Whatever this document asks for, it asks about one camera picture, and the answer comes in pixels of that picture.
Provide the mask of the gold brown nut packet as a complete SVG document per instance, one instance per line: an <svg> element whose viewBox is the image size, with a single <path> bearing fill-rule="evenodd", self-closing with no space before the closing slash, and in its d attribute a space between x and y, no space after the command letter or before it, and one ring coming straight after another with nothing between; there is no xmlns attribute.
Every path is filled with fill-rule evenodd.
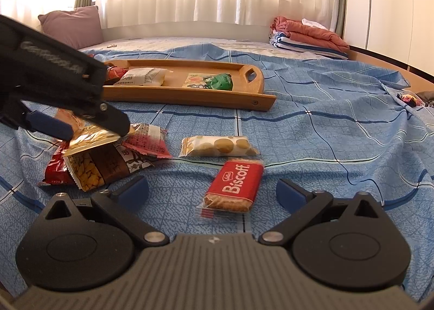
<svg viewBox="0 0 434 310"><path fill-rule="evenodd" d="M152 166L143 154L126 147L124 138L96 125L78 130L62 156L72 179L84 192Z"/></svg>

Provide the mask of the red white snack packet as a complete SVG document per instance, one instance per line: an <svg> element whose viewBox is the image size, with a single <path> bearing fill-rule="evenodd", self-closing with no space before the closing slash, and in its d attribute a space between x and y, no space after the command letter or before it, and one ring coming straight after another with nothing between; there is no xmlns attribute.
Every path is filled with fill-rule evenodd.
<svg viewBox="0 0 434 310"><path fill-rule="evenodd" d="M147 123L134 123L132 128L134 132L122 140L124 147L158 159L172 158L165 144L165 129Z"/></svg>

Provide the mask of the dark red snack packet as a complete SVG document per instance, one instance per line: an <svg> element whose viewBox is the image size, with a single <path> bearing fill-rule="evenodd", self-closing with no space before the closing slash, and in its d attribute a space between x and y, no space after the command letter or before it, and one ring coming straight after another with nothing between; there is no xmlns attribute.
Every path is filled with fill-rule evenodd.
<svg viewBox="0 0 434 310"><path fill-rule="evenodd" d="M63 159L63 151L69 147L69 142L62 141L58 148L53 153L49 163L46 166L44 178L37 185L75 185L70 173L68 172L65 160Z"/></svg>

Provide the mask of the red Biscoff biscuit packet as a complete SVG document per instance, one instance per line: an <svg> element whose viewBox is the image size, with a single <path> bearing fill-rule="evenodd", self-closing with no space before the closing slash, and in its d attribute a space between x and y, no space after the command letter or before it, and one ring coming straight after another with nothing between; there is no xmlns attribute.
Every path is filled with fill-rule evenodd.
<svg viewBox="0 0 434 310"><path fill-rule="evenodd" d="M259 190L264 165L260 160L230 159L223 164L205 193L203 209L249 212Z"/></svg>

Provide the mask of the white cookie snack packet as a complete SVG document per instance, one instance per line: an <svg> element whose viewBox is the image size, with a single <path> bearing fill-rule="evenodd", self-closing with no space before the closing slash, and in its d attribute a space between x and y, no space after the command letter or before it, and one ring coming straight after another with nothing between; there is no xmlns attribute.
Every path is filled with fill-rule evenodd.
<svg viewBox="0 0 434 310"><path fill-rule="evenodd" d="M259 154L245 136L196 135L182 140L179 157L243 157Z"/></svg>

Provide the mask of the white barcode snack packet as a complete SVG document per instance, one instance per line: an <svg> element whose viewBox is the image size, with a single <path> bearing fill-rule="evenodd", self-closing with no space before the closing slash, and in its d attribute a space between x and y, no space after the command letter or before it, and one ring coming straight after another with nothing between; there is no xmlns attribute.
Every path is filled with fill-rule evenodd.
<svg viewBox="0 0 434 310"><path fill-rule="evenodd" d="M164 68L132 68L129 69L115 86L162 86L165 76L171 71Z"/></svg>

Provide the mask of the mauve pillow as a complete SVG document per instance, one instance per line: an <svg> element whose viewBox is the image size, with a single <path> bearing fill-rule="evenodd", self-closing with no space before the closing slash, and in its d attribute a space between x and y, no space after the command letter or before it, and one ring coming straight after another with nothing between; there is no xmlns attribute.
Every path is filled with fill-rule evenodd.
<svg viewBox="0 0 434 310"><path fill-rule="evenodd" d="M97 6L78 7L70 11L55 10L39 15L44 34L74 49L103 42Z"/></svg>

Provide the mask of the orange green snack packet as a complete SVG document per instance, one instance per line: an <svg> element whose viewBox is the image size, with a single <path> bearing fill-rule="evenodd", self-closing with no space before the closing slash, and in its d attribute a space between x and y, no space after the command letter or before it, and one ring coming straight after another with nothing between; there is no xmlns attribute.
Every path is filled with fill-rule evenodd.
<svg viewBox="0 0 434 310"><path fill-rule="evenodd" d="M189 73L182 88L208 89L208 82L215 77L210 73Z"/></svg>

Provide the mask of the wooden serving tray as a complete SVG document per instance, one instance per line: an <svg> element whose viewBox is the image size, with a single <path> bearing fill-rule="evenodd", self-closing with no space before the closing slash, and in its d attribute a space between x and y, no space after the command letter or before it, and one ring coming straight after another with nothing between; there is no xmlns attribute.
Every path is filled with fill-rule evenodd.
<svg viewBox="0 0 434 310"><path fill-rule="evenodd" d="M266 112L277 97L264 93L262 71L254 66L229 62L191 59L116 59L106 65L126 68L164 68L168 70L160 86L105 85L103 98L107 101L182 104L188 106L220 107ZM231 90L186 87L191 74L231 75Z"/></svg>

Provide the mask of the small colourful toy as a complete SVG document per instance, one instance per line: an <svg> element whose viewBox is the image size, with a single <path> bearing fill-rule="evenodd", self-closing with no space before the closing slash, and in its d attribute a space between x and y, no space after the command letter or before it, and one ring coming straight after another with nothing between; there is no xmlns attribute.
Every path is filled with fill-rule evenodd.
<svg viewBox="0 0 434 310"><path fill-rule="evenodd" d="M411 93L398 93L397 98L407 104L408 106L414 107L423 107L425 103L418 96L413 95Z"/></svg>

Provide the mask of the dark clothes pile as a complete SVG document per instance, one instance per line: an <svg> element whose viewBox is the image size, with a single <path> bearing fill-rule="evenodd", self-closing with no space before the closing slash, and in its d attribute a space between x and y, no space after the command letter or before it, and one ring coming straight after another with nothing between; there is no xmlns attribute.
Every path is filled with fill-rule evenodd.
<svg viewBox="0 0 434 310"><path fill-rule="evenodd" d="M417 105L419 107L434 107L434 92L433 91L422 91L416 94Z"/></svg>

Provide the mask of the white mattress pad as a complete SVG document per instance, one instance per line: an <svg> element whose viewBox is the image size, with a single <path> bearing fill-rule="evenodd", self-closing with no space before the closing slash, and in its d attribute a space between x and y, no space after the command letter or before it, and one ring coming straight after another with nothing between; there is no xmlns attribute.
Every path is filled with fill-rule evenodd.
<svg viewBox="0 0 434 310"><path fill-rule="evenodd" d="M219 38L203 37L148 37L148 38L124 38L109 40L94 46L88 46L80 49L81 52L89 54L99 54L104 51L116 52L133 52L133 51L170 51L183 46L195 46L201 44L212 44L221 49L228 51L247 52L252 54L283 57L288 59L326 59L321 55L315 55L310 52L293 52L285 49L278 49L269 43L254 42L249 40L231 40ZM116 44L117 47L108 49L110 44Z"/></svg>

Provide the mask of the striped blue folded blanket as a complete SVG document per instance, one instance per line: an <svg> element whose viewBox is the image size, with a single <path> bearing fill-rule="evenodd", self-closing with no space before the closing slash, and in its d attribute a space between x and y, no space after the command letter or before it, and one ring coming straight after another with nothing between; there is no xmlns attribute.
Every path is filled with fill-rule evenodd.
<svg viewBox="0 0 434 310"><path fill-rule="evenodd" d="M293 52L310 52L315 55L321 55L330 59L348 59L349 56L346 52L341 52L335 49L330 49L324 46L310 45L291 40L286 37L282 32L272 32L269 35L269 42L272 46L278 49L285 49Z"/></svg>

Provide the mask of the folded red blanket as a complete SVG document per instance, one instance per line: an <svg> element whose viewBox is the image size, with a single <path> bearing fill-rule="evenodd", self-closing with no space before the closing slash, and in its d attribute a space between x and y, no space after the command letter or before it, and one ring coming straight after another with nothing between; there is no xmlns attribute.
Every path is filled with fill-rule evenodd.
<svg viewBox="0 0 434 310"><path fill-rule="evenodd" d="M284 16L277 16L271 26L271 31L283 34L292 41L306 43L311 46L332 49L341 53L349 50L349 45L335 32L328 29L311 27L301 21L292 20Z"/></svg>

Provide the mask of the white garment on blankets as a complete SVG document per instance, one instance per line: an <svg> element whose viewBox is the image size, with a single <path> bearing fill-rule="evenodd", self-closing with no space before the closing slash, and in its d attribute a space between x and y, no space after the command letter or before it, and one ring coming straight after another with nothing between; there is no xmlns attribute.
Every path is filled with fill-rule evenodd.
<svg viewBox="0 0 434 310"><path fill-rule="evenodd" d="M328 31L328 28L325 27L325 26L323 26L322 24L320 24L320 23L318 23L316 21L308 20L306 18L302 19L302 24L305 25L305 26L307 26L307 27L313 27L313 28L323 29L323 30L327 30Z"/></svg>

